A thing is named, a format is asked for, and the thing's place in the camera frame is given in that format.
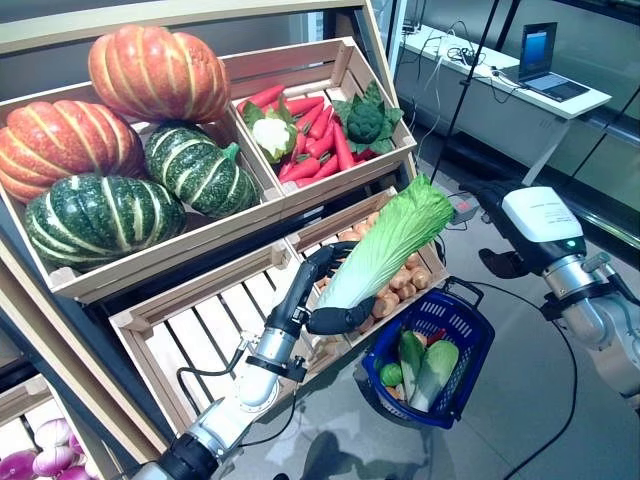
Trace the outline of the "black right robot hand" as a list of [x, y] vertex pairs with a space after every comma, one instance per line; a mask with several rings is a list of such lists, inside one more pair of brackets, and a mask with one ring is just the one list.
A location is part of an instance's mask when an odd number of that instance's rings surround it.
[[587, 253], [582, 226], [556, 191], [517, 181], [471, 180], [460, 185], [488, 215], [513, 247], [496, 253], [479, 251], [483, 264], [496, 277], [540, 276], [557, 261]]

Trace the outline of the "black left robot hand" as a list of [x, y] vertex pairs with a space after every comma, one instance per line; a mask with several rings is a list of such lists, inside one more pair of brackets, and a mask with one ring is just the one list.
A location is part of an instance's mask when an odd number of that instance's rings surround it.
[[334, 335], [348, 333], [360, 327], [372, 312], [375, 298], [369, 297], [352, 308], [323, 307], [308, 313], [306, 303], [316, 281], [332, 277], [355, 248], [356, 241], [342, 241], [322, 247], [299, 267], [293, 284], [284, 299], [273, 308], [266, 328], [279, 329], [298, 339], [302, 325], [311, 334]]

